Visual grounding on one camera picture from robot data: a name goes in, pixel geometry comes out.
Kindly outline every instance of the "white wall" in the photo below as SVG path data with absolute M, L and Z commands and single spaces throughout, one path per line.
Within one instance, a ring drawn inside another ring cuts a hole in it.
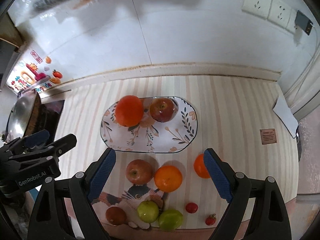
M 316 21 L 303 0 L 283 0 Z M 307 66 L 315 32 L 299 38 L 242 12 L 243 0 L 98 0 L 35 18 L 19 29 L 34 39 L 63 82 L 119 68 L 214 62 L 282 72 L 285 93 Z
M 0 133 L 5 132 L 10 111 L 16 101 L 17 96 L 11 92 L 9 88 L 4 86 L 2 92 L 0 92 Z

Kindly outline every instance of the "striped tablecloth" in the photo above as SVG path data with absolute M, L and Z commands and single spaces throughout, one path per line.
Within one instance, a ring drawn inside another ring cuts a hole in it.
M 215 213 L 219 221 L 227 207 L 213 182 L 201 179 L 193 170 L 197 155 L 212 147 L 235 171 L 242 171 L 249 178 L 273 176 L 288 202 L 297 194 L 298 153 L 295 139 L 272 112 L 279 94 L 282 94 L 280 87 L 274 82 L 226 76 L 136 78 L 72 90 L 65 101 L 56 139 L 73 133 L 78 143 L 60 158 L 60 179 L 84 171 L 106 149 L 100 137 L 101 119 L 105 110 L 121 97 L 178 96 L 196 109 L 198 133 L 194 141 L 174 154 L 117 152 L 116 165 L 104 191 L 121 196 L 124 189 L 130 187 L 125 168 L 134 159 L 150 161 L 154 166 L 176 165 L 182 171 L 183 183 L 169 193 L 165 206 L 183 213 L 181 228 L 207 228 L 205 218 Z M 262 145 L 260 129 L 270 128 L 276 130 L 278 142 Z M 148 186 L 156 188 L 153 180 Z M 188 202 L 197 203 L 198 212 L 188 214 L 184 210 Z M 250 218 L 253 203 L 249 200 L 244 220 Z

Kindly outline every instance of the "screw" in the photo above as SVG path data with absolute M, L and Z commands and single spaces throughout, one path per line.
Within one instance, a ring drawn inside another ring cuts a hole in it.
M 76 174 L 76 178 L 77 178 L 77 179 L 80 179 L 80 178 L 82 178 L 83 176 L 84 176 L 84 173 L 83 173 L 82 171 L 77 172 L 77 174 Z
M 45 183 L 49 183 L 51 181 L 52 181 L 52 177 L 46 177 L 44 180 Z
M 236 173 L 236 177 L 239 179 L 243 179 L 244 178 L 244 174 L 242 172 L 237 172 Z
M 276 180 L 273 177 L 268 177 L 268 181 L 274 183 Z

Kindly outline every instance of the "white paper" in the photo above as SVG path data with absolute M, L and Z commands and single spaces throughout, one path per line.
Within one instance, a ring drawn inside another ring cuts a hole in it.
M 281 119 L 288 131 L 290 132 L 292 138 L 296 137 L 296 131 L 298 128 L 298 121 L 295 119 L 291 113 L 290 108 L 285 101 L 283 96 L 279 96 L 276 102 L 273 112 Z

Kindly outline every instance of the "orange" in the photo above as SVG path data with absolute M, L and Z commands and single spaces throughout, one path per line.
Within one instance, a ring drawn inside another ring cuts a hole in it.
M 193 168 L 199 177 L 208 179 L 210 178 L 210 174 L 204 165 L 203 155 L 204 154 L 202 153 L 196 158 L 195 162 L 193 163 Z
M 143 117 L 143 105 L 136 96 L 125 96 L 120 99 L 115 109 L 115 116 L 122 126 L 132 127 L 139 124 Z
M 159 190 L 173 192 L 180 187 L 182 174 L 177 167 L 166 165 L 156 171 L 154 179 Z

